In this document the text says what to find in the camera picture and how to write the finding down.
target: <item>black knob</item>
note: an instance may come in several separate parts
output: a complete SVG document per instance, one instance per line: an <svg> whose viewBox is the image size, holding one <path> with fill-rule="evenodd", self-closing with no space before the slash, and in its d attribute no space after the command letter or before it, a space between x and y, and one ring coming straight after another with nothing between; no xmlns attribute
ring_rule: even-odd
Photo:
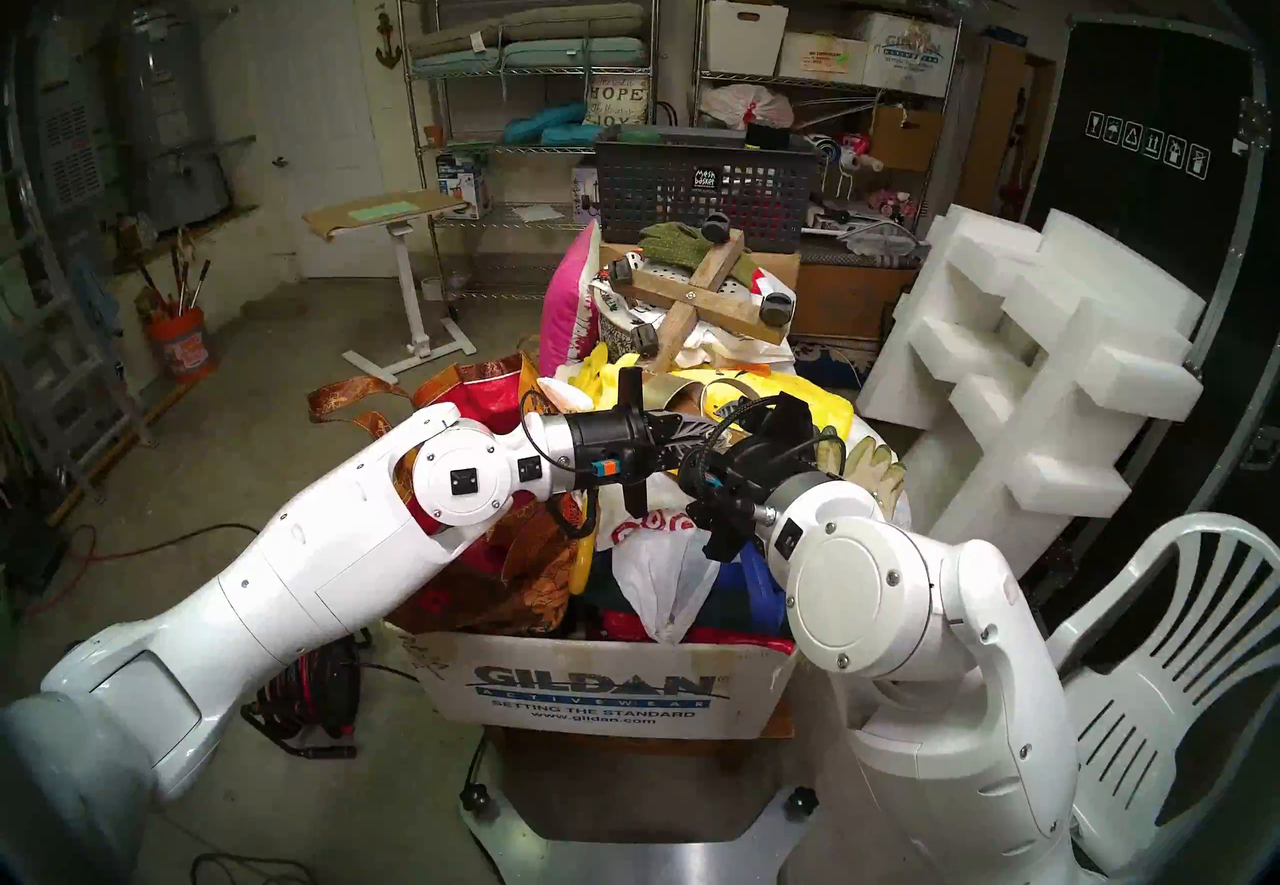
<svg viewBox="0 0 1280 885"><path fill-rule="evenodd" d="M792 820L805 820L813 816L817 808L818 793L813 789L806 789L804 785L792 792L783 803L783 809L786 809L787 816Z"/></svg>
<svg viewBox="0 0 1280 885"><path fill-rule="evenodd" d="M785 327L796 310L795 301L783 292L769 292L760 301L760 323L768 327Z"/></svg>
<svg viewBox="0 0 1280 885"><path fill-rule="evenodd" d="M724 243L728 240L728 216L718 210L708 213L703 220L703 237L712 243Z"/></svg>
<svg viewBox="0 0 1280 885"><path fill-rule="evenodd" d="M609 263L611 286L630 286L631 275L631 263L626 257L620 257L617 261Z"/></svg>
<svg viewBox="0 0 1280 885"><path fill-rule="evenodd" d="M658 356L658 330L652 323L631 328L631 347L640 357Z"/></svg>

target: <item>gray mesh basket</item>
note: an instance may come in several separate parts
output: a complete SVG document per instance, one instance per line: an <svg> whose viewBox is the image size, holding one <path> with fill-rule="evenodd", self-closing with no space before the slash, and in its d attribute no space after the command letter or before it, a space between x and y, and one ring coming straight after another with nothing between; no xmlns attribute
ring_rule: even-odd
<svg viewBox="0 0 1280 885"><path fill-rule="evenodd" d="M753 251L799 247L818 175L818 159L803 141L790 151L764 151L744 147L739 131L631 129L659 140L628 143L614 128L595 142L605 241L635 243L645 227L668 220L696 227L718 210Z"/></svg>

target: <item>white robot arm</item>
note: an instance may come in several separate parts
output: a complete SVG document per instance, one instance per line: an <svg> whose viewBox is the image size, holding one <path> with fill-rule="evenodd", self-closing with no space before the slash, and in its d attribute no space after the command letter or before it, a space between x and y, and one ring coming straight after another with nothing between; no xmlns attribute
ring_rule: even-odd
<svg viewBox="0 0 1280 885"><path fill-rule="evenodd" d="M81 836L123 839L99 850L124 867L120 798L133 807L148 792L166 800L187 789L244 694L305 651L389 612L500 517L516 492L547 499L621 483L628 510L643 515L644 480L678 466L682 488L699 497L690 515L718 528L713 543L722 538L708 556L724 557L741 534L758 534L805 656L878 680L887 704L855 734L855 751L879 804L943 877L1076 880L1062 690L1000 553L883 523L865 491L806 464L795 442L812 428L796 400L762 402L771 410L763 424L719 452L712 424L640 410L639 370L623 373L617 409L531 414L504 435L448 403L415 412L289 501L183 602L74 647L41 697L0 713L0 745L8 740L27 759L46 798L69 799L69 822L110 812ZM415 450L406 501L393 476ZM110 762L82 744L104 724L114 727ZM68 765L68 740L88 759ZM91 804L68 780L93 786ZM4 843L0 829L0 857Z"/></svg>

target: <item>green glove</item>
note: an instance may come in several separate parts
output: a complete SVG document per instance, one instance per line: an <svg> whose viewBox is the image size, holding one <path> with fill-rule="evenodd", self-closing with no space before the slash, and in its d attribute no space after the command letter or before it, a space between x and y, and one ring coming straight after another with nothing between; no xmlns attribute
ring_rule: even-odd
<svg viewBox="0 0 1280 885"><path fill-rule="evenodd" d="M659 265L678 265L696 270L707 252L716 245L708 241L694 227L684 223L655 223L640 231L640 251L645 259ZM744 251L730 275L751 288L751 275L755 274L755 261L750 252Z"/></svg>

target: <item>white plastic chair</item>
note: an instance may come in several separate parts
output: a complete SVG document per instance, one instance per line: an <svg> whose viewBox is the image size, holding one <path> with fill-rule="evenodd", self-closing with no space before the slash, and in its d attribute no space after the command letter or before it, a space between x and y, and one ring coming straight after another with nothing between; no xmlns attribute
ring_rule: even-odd
<svg viewBox="0 0 1280 885"><path fill-rule="evenodd" d="M1211 534L1219 537L1217 549L1192 601L1197 564L1210 556ZM1244 562L1228 576L1242 546ZM1135 866L1153 870L1167 858L1230 784L1280 693L1277 675L1213 788L1157 827L1156 817L1174 784L1174 752L1187 730L1236 683L1280 666L1280 645L1258 651L1280 626L1280 607L1253 619L1280 588L1280 551L1266 534L1234 516L1179 516L1148 537L1124 570L1048 639L1050 656L1061 672L1087 642L1120 617L1175 552L1174 596L1146 642L1107 675L1082 667L1062 681L1071 724L1079 731L1073 834L1108 875L1121 868L1133 873ZM1235 608L1251 583L1252 594Z"/></svg>

